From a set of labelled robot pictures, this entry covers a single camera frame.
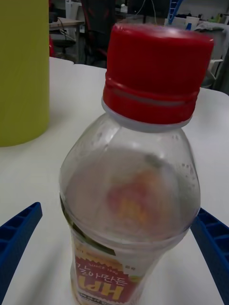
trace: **white table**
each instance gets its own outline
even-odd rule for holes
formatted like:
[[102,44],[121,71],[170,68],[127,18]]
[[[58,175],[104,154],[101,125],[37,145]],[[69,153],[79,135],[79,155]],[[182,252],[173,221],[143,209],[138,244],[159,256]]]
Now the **white table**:
[[[3,305],[74,305],[70,234],[60,208],[58,175],[75,141],[103,113],[105,70],[58,59],[50,64],[49,129],[29,143],[0,148],[0,225],[35,201],[43,209]],[[229,225],[229,97],[201,90],[184,129],[194,151],[202,206]],[[161,259],[142,304],[223,304],[191,232]]]

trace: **blue object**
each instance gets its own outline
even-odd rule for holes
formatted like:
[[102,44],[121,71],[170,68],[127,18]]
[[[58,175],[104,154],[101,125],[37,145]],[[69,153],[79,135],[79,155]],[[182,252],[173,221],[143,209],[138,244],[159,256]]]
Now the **blue object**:
[[170,0],[169,11],[168,11],[168,24],[172,24],[174,17],[179,10],[183,0]]
[[192,24],[191,24],[191,23],[188,23],[187,26],[186,26],[186,30],[189,30],[189,31],[190,31],[191,28],[192,28]]
[[0,227],[0,304],[41,217],[41,204],[36,202]]
[[200,209],[191,226],[225,305],[229,305],[229,228]]

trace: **clear plastic bottle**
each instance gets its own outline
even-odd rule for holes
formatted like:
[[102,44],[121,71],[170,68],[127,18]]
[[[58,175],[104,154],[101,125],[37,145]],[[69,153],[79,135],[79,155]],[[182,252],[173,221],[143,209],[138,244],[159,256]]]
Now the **clear plastic bottle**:
[[[205,36],[171,28],[114,26],[106,113],[76,142],[60,175],[62,210],[72,232],[72,287],[80,304],[137,304],[147,275],[197,215],[198,177],[181,127],[195,108],[212,46]],[[171,54],[164,65],[171,57],[177,62],[172,84],[164,66],[156,71],[158,62],[150,61],[162,59],[165,47]],[[190,74],[180,86],[177,76],[188,58]],[[158,79],[165,79],[164,86]]]

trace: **bottle cap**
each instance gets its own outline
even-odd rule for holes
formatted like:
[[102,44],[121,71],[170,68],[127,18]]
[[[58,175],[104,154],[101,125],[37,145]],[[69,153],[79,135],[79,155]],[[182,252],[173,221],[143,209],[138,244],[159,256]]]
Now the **bottle cap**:
[[139,122],[177,124],[191,118],[213,39],[193,31],[116,24],[103,93],[113,112]]

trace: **yellow cylinder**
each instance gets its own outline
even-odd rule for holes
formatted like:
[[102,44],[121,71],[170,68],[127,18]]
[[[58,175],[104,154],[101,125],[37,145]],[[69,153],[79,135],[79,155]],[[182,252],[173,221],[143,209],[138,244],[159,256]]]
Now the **yellow cylinder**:
[[48,126],[48,0],[3,0],[0,11],[0,146],[11,146]]

